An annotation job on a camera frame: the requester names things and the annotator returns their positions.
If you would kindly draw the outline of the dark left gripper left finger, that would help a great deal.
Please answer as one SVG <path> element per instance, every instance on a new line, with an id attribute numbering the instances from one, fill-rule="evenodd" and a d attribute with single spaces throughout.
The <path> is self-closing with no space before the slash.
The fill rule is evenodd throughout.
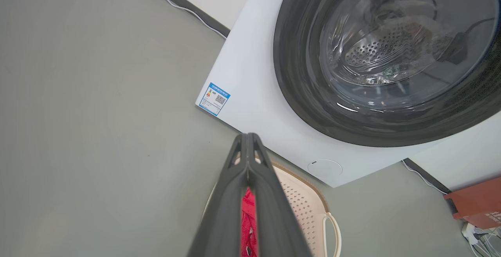
<path id="1" fill-rule="evenodd" d="M 235 163 L 246 134 L 236 136 L 206 205 L 188 257 L 240 257 L 241 201 L 247 189 L 246 164 Z"/>

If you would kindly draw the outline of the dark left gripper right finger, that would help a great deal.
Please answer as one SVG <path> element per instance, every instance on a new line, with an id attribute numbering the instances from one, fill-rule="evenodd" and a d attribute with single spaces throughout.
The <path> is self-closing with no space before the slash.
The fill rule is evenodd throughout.
<path id="1" fill-rule="evenodd" d="M 301 227 L 264 145 L 247 134 L 247 181 L 254 193 L 260 257 L 311 257 Z"/>

